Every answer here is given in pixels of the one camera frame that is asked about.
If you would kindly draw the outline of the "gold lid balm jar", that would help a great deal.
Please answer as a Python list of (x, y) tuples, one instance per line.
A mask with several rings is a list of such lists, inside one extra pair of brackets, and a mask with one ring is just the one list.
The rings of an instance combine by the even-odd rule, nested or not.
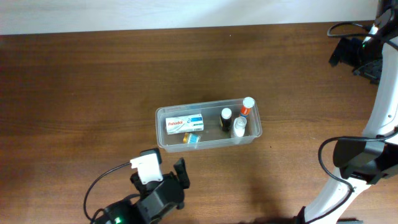
[(192, 133), (185, 133), (183, 137), (184, 144), (196, 144), (200, 142), (201, 137)]

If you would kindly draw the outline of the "clear plastic container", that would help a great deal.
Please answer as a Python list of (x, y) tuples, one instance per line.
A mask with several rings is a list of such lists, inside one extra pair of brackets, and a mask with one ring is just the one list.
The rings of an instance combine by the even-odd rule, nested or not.
[[(243, 99), (209, 101), (188, 105), (167, 106), (158, 108), (155, 112), (155, 126), (158, 146), (167, 152), (183, 152), (199, 149), (211, 149), (216, 147), (227, 147), (241, 144), (250, 144), (262, 134), (261, 120), (257, 104), (255, 104), (248, 116), (248, 123), (242, 137), (231, 137), (230, 132), (222, 131), (220, 115), (224, 108), (232, 110), (232, 118), (236, 119), (243, 107)], [(184, 133), (167, 134), (167, 118), (201, 114), (204, 119), (204, 130), (194, 131), (193, 134), (200, 137), (195, 143), (184, 143)]]

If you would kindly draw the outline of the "white Panadol box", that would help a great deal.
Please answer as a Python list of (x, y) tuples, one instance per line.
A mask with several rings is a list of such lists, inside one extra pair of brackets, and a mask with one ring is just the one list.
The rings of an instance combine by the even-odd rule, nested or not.
[(180, 134), (204, 130), (204, 121), (201, 114), (171, 117), (165, 119), (167, 134)]

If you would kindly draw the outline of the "dark bottle white cap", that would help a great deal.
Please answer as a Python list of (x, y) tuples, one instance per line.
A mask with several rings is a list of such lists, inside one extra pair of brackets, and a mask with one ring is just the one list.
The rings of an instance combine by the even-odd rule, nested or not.
[(220, 126), (223, 131), (229, 131), (232, 124), (232, 111), (229, 108), (223, 108), (220, 113)]

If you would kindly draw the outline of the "white Calamine lotion bottle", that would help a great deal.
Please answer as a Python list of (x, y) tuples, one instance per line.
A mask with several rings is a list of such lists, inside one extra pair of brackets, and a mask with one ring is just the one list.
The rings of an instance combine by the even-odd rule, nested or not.
[(237, 117), (234, 120), (233, 127), (231, 129), (232, 138), (241, 138), (244, 136), (247, 125), (247, 119), (243, 116)]

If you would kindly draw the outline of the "orange tube white cap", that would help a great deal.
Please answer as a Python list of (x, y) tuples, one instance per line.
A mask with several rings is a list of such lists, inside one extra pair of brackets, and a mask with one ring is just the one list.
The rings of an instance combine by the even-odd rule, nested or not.
[(243, 116), (243, 117), (247, 117), (250, 114), (252, 108), (255, 106), (255, 104), (256, 104), (256, 102), (253, 98), (245, 97), (243, 99), (243, 105), (242, 105), (239, 115)]

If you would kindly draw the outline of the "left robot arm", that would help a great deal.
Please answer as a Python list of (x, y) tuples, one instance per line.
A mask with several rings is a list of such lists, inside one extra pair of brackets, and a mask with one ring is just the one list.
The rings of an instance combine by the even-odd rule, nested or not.
[[(83, 211), (91, 223), (158, 223), (172, 210), (184, 207), (185, 189), (190, 187), (184, 158), (174, 164), (174, 172), (163, 174), (159, 149), (142, 151), (140, 156), (101, 174), (87, 190), (83, 200)], [(88, 195), (94, 185), (106, 175), (131, 167), (137, 170), (130, 177), (138, 193), (124, 197), (89, 216), (86, 209)]]

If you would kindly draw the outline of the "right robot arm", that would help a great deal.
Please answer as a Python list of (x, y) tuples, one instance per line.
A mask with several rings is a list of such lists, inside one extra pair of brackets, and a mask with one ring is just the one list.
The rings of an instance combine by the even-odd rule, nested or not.
[(329, 63), (345, 63), (377, 84), (377, 95), (360, 137), (339, 136), (322, 142), (318, 161), (329, 179), (293, 223), (340, 223), (353, 200), (381, 179), (397, 175), (397, 1), (379, 1), (371, 26), (363, 33), (338, 34)]

